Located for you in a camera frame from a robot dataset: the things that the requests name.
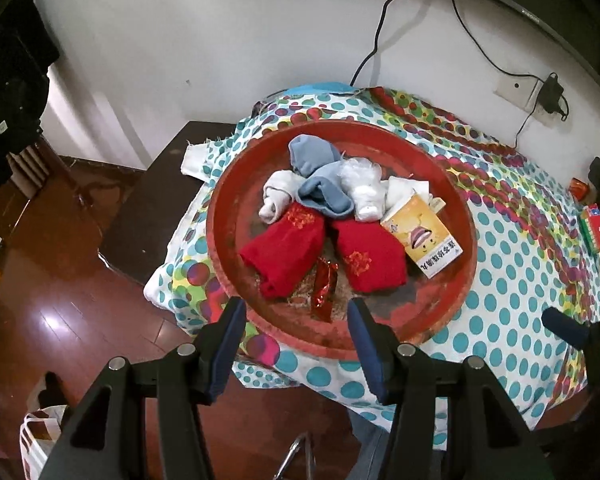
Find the small box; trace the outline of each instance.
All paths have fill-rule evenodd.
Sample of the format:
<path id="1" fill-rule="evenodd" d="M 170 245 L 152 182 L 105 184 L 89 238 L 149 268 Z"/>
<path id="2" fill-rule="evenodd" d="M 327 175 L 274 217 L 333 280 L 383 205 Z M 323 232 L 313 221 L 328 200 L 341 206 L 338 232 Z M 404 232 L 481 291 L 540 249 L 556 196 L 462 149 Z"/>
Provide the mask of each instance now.
<path id="1" fill-rule="evenodd" d="M 600 252 L 600 209 L 597 204 L 584 206 L 580 213 L 580 230 L 592 254 Z"/>
<path id="2" fill-rule="evenodd" d="M 380 221 L 404 251 L 432 278 L 462 254 L 462 247 L 445 225 L 417 194 L 405 197 Z"/>

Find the white wall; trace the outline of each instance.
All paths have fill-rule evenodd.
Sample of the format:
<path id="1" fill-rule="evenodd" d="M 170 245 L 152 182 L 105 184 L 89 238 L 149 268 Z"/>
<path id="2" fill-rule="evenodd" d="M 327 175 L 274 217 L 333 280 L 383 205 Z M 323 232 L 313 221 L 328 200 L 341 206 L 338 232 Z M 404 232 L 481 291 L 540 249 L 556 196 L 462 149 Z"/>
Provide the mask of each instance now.
<path id="1" fill-rule="evenodd" d="M 600 156 L 600 88 L 530 22 L 488 0 L 457 0 L 504 68 L 565 87 L 571 115 L 535 120 L 520 151 L 561 183 Z M 384 0 L 36 0 L 64 57 L 43 126 L 60 153 L 146 167 L 188 120 L 237 121 L 282 89 L 349 82 L 370 50 Z M 496 72 L 450 0 L 395 0 L 381 56 L 359 86 L 424 97 L 508 143 L 526 113 L 493 93 Z"/>

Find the red candy wrapper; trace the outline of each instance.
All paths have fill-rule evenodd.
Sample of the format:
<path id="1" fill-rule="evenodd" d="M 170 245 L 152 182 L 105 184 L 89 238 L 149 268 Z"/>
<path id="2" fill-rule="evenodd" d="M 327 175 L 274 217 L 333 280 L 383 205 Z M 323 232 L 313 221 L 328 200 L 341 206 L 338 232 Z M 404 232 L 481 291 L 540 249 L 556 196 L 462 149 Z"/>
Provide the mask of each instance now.
<path id="1" fill-rule="evenodd" d="M 311 294 L 311 315 L 320 321 L 331 322 L 333 297 L 338 283 L 338 264 L 318 258 L 314 291 Z"/>

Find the polka dot tablecloth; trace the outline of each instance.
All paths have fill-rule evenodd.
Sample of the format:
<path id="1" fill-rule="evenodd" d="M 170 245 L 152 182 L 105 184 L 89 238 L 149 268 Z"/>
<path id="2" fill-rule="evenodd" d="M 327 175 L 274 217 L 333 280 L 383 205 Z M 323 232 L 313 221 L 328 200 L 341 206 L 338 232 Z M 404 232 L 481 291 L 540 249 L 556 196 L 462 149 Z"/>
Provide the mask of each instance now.
<path id="1" fill-rule="evenodd" d="M 547 407 L 579 391 L 586 382 L 581 354 L 540 321 L 549 306 L 578 320 L 600 317 L 599 262 L 584 247 L 576 204 L 509 146 L 400 91 L 282 96 L 260 105 L 230 138 L 210 141 L 200 206 L 173 260 L 147 283 L 146 297 L 171 310 L 192 335 L 218 319 L 228 298 L 206 248 L 206 212 L 218 177 L 249 140 L 323 118 L 376 124 L 417 144 L 449 172 L 474 215 L 478 264 L 472 289 L 451 322 L 421 348 L 454 362 L 471 354 L 484 358 L 530 427 Z M 305 384 L 385 429 L 394 417 L 394 407 L 379 405 L 369 392 L 359 363 L 296 351 L 251 323 L 234 373 L 248 387 Z M 438 399 L 434 445 L 445 443 L 446 401 Z"/>

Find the red sock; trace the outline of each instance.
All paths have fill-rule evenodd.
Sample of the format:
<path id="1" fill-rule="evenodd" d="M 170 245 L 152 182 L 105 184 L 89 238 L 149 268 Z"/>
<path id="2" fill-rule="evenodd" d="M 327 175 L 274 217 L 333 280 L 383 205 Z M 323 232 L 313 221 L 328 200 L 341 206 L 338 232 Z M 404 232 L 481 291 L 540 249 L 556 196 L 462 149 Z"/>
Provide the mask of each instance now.
<path id="1" fill-rule="evenodd" d="M 358 292 L 375 292 L 407 282 L 404 247 L 378 222 L 334 220 L 336 247 L 349 284 Z"/>
<path id="2" fill-rule="evenodd" d="M 245 245 L 240 256 L 260 274 L 265 298 L 286 298 L 322 254 L 324 236 L 324 217 L 294 202 L 280 220 Z"/>

